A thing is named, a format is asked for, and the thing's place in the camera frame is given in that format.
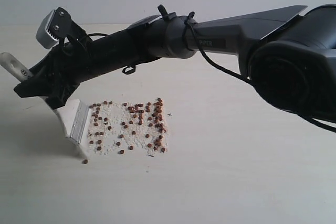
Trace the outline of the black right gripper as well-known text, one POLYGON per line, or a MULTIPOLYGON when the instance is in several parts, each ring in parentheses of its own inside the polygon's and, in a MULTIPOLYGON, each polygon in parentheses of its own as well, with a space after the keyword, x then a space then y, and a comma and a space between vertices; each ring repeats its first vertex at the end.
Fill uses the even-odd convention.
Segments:
POLYGON ((18 84, 14 92, 21 98, 47 97, 51 109, 65 106, 79 85, 94 77, 92 39, 61 40, 29 71, 32 77, 18 84))

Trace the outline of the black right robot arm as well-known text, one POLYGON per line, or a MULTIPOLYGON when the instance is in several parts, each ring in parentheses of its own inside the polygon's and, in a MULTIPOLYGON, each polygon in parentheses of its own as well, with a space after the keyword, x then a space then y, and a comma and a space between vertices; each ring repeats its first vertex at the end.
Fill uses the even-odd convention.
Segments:
POLYGON ((15 93, 63 107, 80 84, 164 58, 200 53, 214 68, 251 85, 273 107, 305 120, 335 122, 335 5, 304 5, 197 22, 164 6, 112 34, 87 33, 62 8, 36 36, 48 54, 15 93))

